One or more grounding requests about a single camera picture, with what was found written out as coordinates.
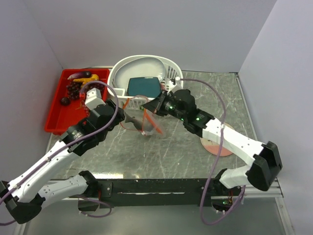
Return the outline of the dark red grape bunch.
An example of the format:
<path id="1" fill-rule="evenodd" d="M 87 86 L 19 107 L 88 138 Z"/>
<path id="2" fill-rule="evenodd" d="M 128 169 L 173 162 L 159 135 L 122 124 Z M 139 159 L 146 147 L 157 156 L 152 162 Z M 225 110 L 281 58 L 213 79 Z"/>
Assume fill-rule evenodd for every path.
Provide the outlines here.
<path id="1" fill-rule="evenodd" d="M 105 91 L 105 86 L 103 84 L 100 83 L 88 83 L 87 85 L 84 86 L 83 91 L 80 93 L 80 95 L 82 96 L 82 107 L 85 111 L 86 116 L 88 117 L 90 115 L 91 110 L 89 110 L 86 106 L 85 106 L 85 100 L 86 100 L 86 95 L 87 92 L 93 88 L 97 88 L 100 90 L 101 96 L 102 96 L 102 100 L 103 100 L 103 93 Z"/>

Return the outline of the clear zip bag orange zipper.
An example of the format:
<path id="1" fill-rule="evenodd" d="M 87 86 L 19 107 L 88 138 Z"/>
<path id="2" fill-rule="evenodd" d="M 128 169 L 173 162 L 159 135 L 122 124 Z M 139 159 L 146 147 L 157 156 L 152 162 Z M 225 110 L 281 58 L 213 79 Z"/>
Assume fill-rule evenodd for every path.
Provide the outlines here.
<path id="1" fill-rule="evenodd" d="M 121 99 L 119 101 L 119 107 L 123 111 L 126 111 L 130 116 L 143 117 L 143 130 L 138 131 L 132 123 L 125 123 L 125 121 L 122 121 L 120 125 L 128 131 L 139 132 L 143 136 L 159 135 L 160 137 L 164 137 L 165 130 L 155 117 L 155 114 L 143 108 L 143 105 L 148 101 L 150 99 L 142 95 Z"/>

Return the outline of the dark red toy plum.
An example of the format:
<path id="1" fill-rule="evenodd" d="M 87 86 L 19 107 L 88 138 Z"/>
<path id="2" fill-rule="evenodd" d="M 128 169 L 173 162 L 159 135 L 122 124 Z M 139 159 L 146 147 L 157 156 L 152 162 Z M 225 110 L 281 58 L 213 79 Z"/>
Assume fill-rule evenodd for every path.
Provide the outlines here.
<path id="1" fill-rule="evenodd" d="M 60 104 L 62 106 L 68 106 L 70 104 L 70 99 L 68 97 L 62 97 L 60 99 Z"/>

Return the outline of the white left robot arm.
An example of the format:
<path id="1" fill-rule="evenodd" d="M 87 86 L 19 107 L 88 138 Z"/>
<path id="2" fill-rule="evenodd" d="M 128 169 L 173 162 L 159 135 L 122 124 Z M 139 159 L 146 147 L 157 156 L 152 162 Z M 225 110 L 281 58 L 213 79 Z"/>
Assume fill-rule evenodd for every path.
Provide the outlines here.
<path id="1" fill-rule="evenodd" d="M 66 197 L 96 195 L 100 185 L 87 170 L 50 186 L 47 182 L 59 169 L 104 141 L 107 133 L 124 119 L 117 101 L 101 100 L 88 117 L 69 127 L 29 170 L 10 182 L 2 181 L 0 201 L 5 203 L 14 221 L 26 223 L 43 208 Z"/>

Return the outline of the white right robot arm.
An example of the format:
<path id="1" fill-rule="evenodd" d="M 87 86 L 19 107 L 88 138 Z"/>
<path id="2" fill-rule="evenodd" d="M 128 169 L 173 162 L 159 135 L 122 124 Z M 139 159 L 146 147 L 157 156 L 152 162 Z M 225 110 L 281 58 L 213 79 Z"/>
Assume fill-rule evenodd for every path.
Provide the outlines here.
<path id="1" fill-rule="evenodd" d="M 143 107 L 158 116 L 171 115 L 182 120 L 187 131 L 222 144 L 245 162 L 243 167 L 226 169 L 219 174 L 219 180 L 214 183 L 214 190 L 219 195 L 225 195 L 231 188 L 246 184 L 267 191 L 282 169 L 280 153 L 275 143 L 250 139 L 225 126 L 213 115 L 199 109 L 188 89 L 175 93 L 162 91 Z"/>

